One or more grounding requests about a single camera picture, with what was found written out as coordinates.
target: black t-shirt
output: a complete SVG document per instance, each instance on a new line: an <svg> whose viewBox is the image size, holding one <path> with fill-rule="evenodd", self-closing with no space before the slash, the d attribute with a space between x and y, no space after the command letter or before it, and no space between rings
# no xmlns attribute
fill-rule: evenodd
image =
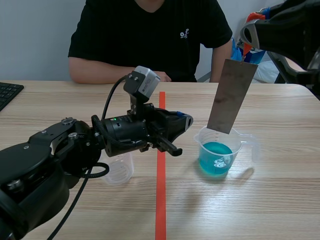
<svg viewBox="0 0 320 240"><path fill-rule="evenodd" d="M231 37L217 0L165 0L153 13L135 0L87 0L68 56L195 82L200 44L217 48Z"/></svg>

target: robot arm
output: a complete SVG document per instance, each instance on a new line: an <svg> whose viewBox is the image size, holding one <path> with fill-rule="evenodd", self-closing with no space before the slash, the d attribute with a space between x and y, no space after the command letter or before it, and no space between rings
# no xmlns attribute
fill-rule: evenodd
<svg viewBox="0 0 320 240"><path fill-rule="evenodd" d="M319 74L319 12L320 0L287 0L271 7L268 20L248 22L240 36L255 48L281 54Z"/></svg>
<svg viewBox="0 0 320 240"><path fill-rule="evenodd" d="M182 154L173 141L192 125L193 118L146 104L160 81L151 70L137 67L123 80L131 99L127 115L102 120L94 115L92 127L66 118L28 142L0 151L1 240L22 239L53 218L80 178L106 175L108 165L98 162L101 150L109 157L150 147L173 156ZM94 166L105 170L86 174Z"/></svg>

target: plastic measuring cup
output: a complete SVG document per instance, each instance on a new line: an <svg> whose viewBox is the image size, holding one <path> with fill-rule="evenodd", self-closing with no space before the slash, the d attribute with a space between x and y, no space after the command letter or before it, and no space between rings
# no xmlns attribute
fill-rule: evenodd
<svg viewBox="0 0 320 240"><path fill-rule="evenodd" d="M125 184L134 174L134 162L131 153L114 157L103 155L100 162L109 165L110 171L103 179L110 185Z"/></svg>
<svg viewBox="0 0 320 240"><path fill-rule="evenodd" d="M221 175L229 171L243 145L252 146L252 161L259 160L260 144L250 134L240 134L232 129L230 134L203 127L194 136L199 144L199 163L211 175Z"/></svg>

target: cup handle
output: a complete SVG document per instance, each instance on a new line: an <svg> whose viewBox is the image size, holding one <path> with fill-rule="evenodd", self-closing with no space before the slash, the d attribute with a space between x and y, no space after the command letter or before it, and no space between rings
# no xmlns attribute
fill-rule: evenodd
<svg viewBox="0 0 320 240"><path fill-rule="evenodd" d="M260 160L260 143L256 137L251 134L240 134L241 143L243 145L250 145L252 147L252 161L254 163Z"/></svg>

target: red tape line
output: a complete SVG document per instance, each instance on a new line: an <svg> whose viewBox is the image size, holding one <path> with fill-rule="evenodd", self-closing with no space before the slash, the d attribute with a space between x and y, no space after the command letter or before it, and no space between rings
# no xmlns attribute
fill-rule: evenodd
<svg viewBox="0 0 320 240"><path fill-rule="evenodd" d="M166 93L160 92L159 108L166 108ZM158 151L156 163L155 240L167 239L166 153Z"/></svg>

